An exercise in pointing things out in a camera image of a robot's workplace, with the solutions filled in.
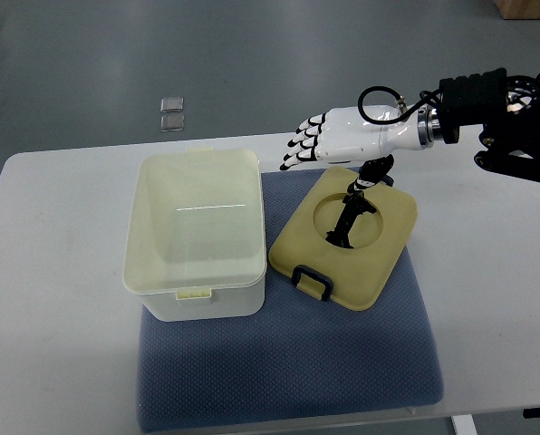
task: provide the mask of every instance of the circular hole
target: circular hole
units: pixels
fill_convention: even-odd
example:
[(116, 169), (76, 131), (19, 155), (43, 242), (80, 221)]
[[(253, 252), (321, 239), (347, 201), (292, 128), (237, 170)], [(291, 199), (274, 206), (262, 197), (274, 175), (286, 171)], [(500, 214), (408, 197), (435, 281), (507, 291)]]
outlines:
[[(336, 222), (342, 213), (344, 204), (343, 193), (337, 193), (324, 198), (314, 209), (314, 227), (318, 234), (326, 239), (326, 233), (336, 227)], [(382, 231), (381, 213), (364, 212), (354, 221), (349, 232), (349, 242), (354, 248), (367, 247), (379, 238)]]

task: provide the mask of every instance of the white robotic hand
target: white robotic hand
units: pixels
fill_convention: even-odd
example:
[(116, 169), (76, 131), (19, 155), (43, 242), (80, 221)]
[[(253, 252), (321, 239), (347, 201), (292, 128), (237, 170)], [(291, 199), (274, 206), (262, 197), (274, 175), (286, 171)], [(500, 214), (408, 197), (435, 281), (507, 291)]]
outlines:
[[(373, 119), (397, 118), (399, 110), (391, 106), (365, 106)], [(332, 109), (303, 122), (288, 142), (280, 170), (305, 161), (329, 163), (376, 160), (395, 149), (423, 150), (433, 145), (428, 132), (429, 108), (421, 107), (406, 121), (391, 125), (374, 125), (364, 120), (356, 107)]]

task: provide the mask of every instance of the black handle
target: black handle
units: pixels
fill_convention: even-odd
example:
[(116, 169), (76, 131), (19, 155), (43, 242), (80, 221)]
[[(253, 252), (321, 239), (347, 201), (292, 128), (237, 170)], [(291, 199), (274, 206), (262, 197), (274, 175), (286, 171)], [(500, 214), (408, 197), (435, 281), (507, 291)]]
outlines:
[(321, 301), (326, 302), (331, 298), (331, 294), (333, 293), (334, 288), (333, 280), (328, 276), (323, 275), (320, 272), (317, 272), (311, 267), (305, 265), (298, 265), (292, 271), (292, 284), (294, 284), (294, 287), (298, 286), (298, 283), (303, 277), (303, 274), (305, 274), (309, 278), (312, 278), (314, 281), (324, 285), (324, 291), (321, 296)]

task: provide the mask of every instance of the robotic arm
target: robotic arm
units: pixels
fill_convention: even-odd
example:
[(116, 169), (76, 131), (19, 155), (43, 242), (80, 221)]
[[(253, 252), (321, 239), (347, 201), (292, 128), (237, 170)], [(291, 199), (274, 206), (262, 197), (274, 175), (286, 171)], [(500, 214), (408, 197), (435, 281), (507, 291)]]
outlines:
[[(397, 108), (364, 106), (371, 92), (390, 93)], [(303, 122), (288, 142), (281, 170), (306, 161), (365, 161), (347, 188), (345, 208), (326, 240), (351, 248), (348, 233), (358, 215), (376, 212), (362, 192), (382, 180), (396, 149), (424, 150), (435, 140), (457, 143), (459, 127), (483, 124), (486, 150), (475, 162), (482, 169), (540, 182), (540, 74), (507, 76), (500, 68), (469, 77), (444, 79), (434, 92), (421, 92), (410, 106), (391, 88), (374, 86), (359, 97), (357, 108), (332, 109)]]

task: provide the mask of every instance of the black cable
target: black cable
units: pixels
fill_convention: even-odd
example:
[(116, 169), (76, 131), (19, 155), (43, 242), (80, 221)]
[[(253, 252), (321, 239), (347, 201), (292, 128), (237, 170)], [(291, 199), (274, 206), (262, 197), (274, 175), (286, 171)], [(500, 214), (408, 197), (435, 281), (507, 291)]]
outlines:
[(416, 102), (410, 109), (408, 109), (407, 111), (405, 111), (404, 113), (402, 113), (400, 116), (398, 116), (397, 118), (394, 118), (392, 120), (374, 120), (373, 118), (371, 118), (369, 115), (367, 115), (367, 113), (364, 111), (364, 108), (362, 107), (362, 104), (364, 102), (364, 99), (367, 95), (369, 95), (370, 93), (372, 92), (386, 92), (386, 93), (389, 93), (390, 95), (392, 95), (393, 97), (395, 97), (395, 100), (397, 102), (401, 102), (403, 100), (403, 97), (400, 96), (400, 94), (393, 90), (392, 88), (389, 88), (387, 86), (372, 86), (370, 88), (367, 88), (365, 89), (361, 95), (359, 96), (359, 101), (358, 101), (358, 109), (359, 109), (359, 113), (361, 114), (362, 118), (367, 121), (367, 122), (370, 122), (371, 124), (375, 124), (375, 125), (391, 125), (391, 124), (394, 124), (396, 122), (401, 122), (401, 121), (405, 121), (409, 118), (409, 116), (411, 116), (413, 113), (415, 113), (419, 107), (421, 107), (423, 104), (429, 104), (430, 106), (435, 106), (436, 104), (439, 103), (439, 95), (441, 94), (441, 90), (437, 89), (436, 91), (433, 91), (433, 92), (429, 92), (429, 91), (423, 91), (419, 94), (419, 96), (421, 97), (421, 99)]

